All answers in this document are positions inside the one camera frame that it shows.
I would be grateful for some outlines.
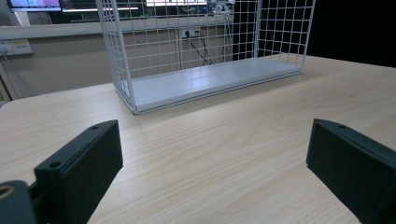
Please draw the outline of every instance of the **computer monitor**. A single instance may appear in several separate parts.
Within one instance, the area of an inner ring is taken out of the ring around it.
[[[95,0],[61,0],[62,12],[90,12],[97,11]],[[118,10],[138,10],[136,0],[118,0]]]
[[[7,0],[12,12],[61,11],[58,0]]]
[[[206,5],[206,0],[146,0],[147,7],[179,7]]]

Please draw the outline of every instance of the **monitor screen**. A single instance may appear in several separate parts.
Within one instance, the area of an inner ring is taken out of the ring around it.
[[[61,11],[58,0],[7,0],[11,11]]]
[[[206,5],[206,0],[147,0],[148,7],[174,7]]]

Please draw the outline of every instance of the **cable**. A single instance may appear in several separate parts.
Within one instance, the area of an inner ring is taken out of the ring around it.
[[[36,96],[37,94],[32,89],[29,88],[29,86],[26,84],[26,82],[23,80],[23,78],[21,78],[20,74],[15,69],[14,65],[12,65],[12,63],[9,61],[9,59],[7,57],[7,49],[2,48],[0,50],[0,54],[1,54],[1,56],[3,56],[6,59],[6,61],[9,64],[9,67],[11,67],[12,71],[15,73],[15,75],[17,75],[17,78],[23,83],[23,85],[29,90],[29,92],[32,93],[33,96]]]
[[[209,52],[207,52],[207,49],[206,49],[206,42],[205,42],[204,34],[202,34],[201,31],[199,31],[199,34],[200,34],[200,37],[201,37],[201,42],[202,42],[202,44],[204,45],[205,58],[206,58],[206,55],[207,55],[207,58],[208,58],[209,61],[210,61],[209,64],[213,64],[213,63],[212,63],[212,60],[210,60],[210,58],[209,58]]]
[[[228,49],[229,52],[232,52],[231,49],[230,49],[230,45],[228,44],[228,39],[232,39],[229,16],[230,15],[228,15],[228,14],[224,14],[224,17],[226,18],[226,25],[224,27],[224,32],[225,32],[224,45],[223,45],[222,50],[221,50],[224,62],[226,62],[225,61],[225,46],[227,46],[227,49]]]
[[[207,59],[206,59],[204,56],[202,56],[201,52],[192,44],[191,40],[190,40],[190,44],[191,44],[192,47],[198,52],[199,56],[201,56],[201,58],[204,59],[204,65],[205,65],[205,62],[209,63],[209,62],[207,61]]]

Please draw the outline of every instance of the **basket base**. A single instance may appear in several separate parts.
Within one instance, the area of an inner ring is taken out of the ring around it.
[[[132,86],[137,111],[133,112],[145,113],[208,95],[288,77],[301,73],[302,69],[300,65],[251,58],[135,78]]]

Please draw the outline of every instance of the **desk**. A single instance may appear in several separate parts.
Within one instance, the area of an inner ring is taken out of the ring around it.
[[[120,121],[124,167],[91,223],[359,223],[306,168],[313,118],[396,148],[396,69],[307,57],[302,75],[134,116],[111,84],[0,109],[0,181]]]

